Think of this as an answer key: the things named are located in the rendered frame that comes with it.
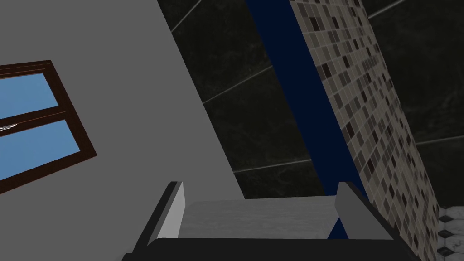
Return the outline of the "brown framed window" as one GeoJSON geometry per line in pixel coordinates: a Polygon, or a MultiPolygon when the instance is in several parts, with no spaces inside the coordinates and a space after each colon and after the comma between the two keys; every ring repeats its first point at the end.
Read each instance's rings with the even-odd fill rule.
{"type": "Polygon", "coordinates": [[[0,66],[0,194],[96,155],[52,61],[0,66]]]}

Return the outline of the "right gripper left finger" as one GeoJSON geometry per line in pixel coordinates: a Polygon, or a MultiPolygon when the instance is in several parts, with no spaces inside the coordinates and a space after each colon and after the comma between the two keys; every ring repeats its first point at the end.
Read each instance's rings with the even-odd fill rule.
{"type": "Polygon", "coordinates": [[[133,252],[141,252],[158,238],[178,238],[184,210],[184,185],[182,182],[170,182],[142,230],[133,252]]]}

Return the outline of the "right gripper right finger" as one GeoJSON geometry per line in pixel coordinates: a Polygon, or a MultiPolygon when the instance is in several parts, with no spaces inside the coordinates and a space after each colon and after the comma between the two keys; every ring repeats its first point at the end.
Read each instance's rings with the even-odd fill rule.
{"type": "Polygon", "coordinates": [[[400,240],[396,232],[352,182],[340,182],[334,203],[349,239],[400,240]]]}

